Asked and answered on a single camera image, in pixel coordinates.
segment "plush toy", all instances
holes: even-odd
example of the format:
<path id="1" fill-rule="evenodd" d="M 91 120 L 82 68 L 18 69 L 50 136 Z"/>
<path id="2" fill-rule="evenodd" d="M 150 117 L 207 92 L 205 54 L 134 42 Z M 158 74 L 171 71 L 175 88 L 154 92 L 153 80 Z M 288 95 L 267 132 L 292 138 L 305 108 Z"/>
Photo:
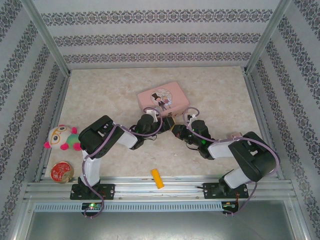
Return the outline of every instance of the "plush toy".
<path id="1" fill-rule="evenodd" d="M 77 134 L 77 129 L 75 127 L 68 127 L 65 125 L 59 125 L 49 132 L 48 141 L 45 142 L 44 147 L 46 149 L 61 149 L 67 150 L 73 147 L 76 151 L 81 151 L 80 141 L 78 139 L 79 134 Z"/>

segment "beige tile surface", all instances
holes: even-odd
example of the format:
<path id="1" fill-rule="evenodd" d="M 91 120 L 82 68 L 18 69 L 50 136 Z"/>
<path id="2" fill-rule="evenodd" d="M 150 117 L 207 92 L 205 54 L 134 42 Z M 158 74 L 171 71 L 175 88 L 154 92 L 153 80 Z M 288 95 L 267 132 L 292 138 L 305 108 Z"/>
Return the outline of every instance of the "beige tile surface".
<path id="1" fill-rule="evenodd" d="M 73 70 L 64 101 L 60 124 L 80 131 L 103 115 L 130 127 L 142 115 L 137 94 L 177 81 L 190 101 L 200 110 L 215 139 L 225 139 L 232 132 L 254 131 L 259 127 L 240 67 L 122 68 Z M 52 150 L 45 176 L 59 161 L 81 174 L 81 152 Z M 137 150 L 116 144 L 101 161 L 101 176 L 150 176 L 154 168 L 162 176 L 223 175 L 237 168 L 234 158 L 203 159 L 197 151 L 168 131 L 156 141 L 145 141 Z"/>

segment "yellow block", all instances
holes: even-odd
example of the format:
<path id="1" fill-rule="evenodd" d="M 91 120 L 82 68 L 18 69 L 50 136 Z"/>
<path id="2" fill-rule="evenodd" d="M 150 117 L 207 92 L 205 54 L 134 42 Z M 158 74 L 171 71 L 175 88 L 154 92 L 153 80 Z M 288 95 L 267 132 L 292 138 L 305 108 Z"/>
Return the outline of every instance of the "yellow block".
<path id="1" fill-rule="evenodd" d="M 165 185 L 161 180 L 161 177 L 160 177 L 160 174 L 159 174 L 158 170 L 156 168 L 152 169 L 151 170 L 151 174 L 153 176 L 153 179 L 155 181 L 155 184 L 156 184 L 157 188 L 158 189 L 162 189 Z"/>

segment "pink tin box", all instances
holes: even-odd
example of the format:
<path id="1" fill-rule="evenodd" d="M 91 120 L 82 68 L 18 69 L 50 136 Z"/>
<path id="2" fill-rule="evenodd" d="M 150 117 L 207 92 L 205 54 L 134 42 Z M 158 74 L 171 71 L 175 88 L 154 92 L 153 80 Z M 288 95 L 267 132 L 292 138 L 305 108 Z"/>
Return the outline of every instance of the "pink tin box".
<path id="1" fill-rule="evenodd" d="M 139 105 L 156 108 L 163 117 L 181 115 L 189 101 L 177 82 L 171 82 L 138 94 Z"/>

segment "patterned wallpaper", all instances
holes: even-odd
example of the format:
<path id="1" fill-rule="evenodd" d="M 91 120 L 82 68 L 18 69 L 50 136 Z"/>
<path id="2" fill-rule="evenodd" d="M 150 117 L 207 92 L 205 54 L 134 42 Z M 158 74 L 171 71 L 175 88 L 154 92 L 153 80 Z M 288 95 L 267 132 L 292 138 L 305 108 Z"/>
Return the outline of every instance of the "patterned wallpaper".
<path id="1" fill-rule="evenodd" d="M 0 1 L 0 240 L 39 167 L 65 77 L 19 0 Z"/>
<path id="2" fill-rule="evenodd" d="M 35 0 L 70 69 L 242 66 L 279 0 Z"/>
<path id="3" fill-rule="evenodd" d="M 251 73 L 312 239 L 320 239 L 320 7 L 293 0 Z"/>

